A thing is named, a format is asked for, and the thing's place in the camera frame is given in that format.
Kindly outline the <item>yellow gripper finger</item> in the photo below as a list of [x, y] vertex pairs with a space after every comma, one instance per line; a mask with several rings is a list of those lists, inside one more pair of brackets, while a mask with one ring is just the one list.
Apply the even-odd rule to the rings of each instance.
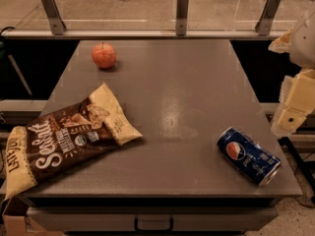
[[292, 29], [288, 29], [280, 37], [275, 39], [268, 47], [268, 49], [275, 53], [288, 53], [290, 49], [290, 38]]
[[304, 68], [294, 77], [285, 76], [279, 101], [271, 131], [278, 137], [289, 136], [315, 110], [315, 70]]

